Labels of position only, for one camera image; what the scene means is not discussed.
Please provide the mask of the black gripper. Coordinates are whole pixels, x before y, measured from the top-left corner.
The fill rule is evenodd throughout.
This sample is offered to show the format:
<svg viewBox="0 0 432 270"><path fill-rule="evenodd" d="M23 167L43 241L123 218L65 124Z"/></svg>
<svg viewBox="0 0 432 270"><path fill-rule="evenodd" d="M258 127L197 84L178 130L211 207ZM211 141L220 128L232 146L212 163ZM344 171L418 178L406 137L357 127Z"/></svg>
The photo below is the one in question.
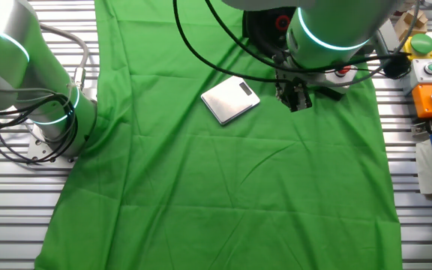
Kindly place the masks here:
<svg viewBox="0 0 432 270"><path fill-rule="evenodd" d="M291 112L300 110L300 106L303 110L308 109L312 107L312 101L307 88L307 83L298 77L285 79L283 82L276 84L276 97L289 97Z"/></svg>

